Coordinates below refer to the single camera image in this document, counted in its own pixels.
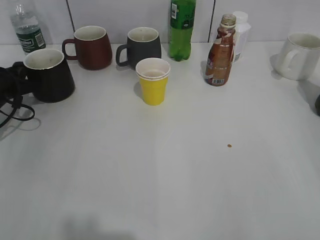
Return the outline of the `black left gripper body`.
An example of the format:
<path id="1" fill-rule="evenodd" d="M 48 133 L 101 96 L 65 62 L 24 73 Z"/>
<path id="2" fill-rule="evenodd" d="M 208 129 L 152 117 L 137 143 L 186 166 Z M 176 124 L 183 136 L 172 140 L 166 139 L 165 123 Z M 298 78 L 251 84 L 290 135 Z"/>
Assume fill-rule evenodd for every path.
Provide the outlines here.
<path id="1" fill-rule="evenodd" d="M 22 61 L 12 66 L 0 68 L 0 99 L 11 100 L 16 96 L 33 93 L 35 81 L 32 79 L 27 67 Z"/>

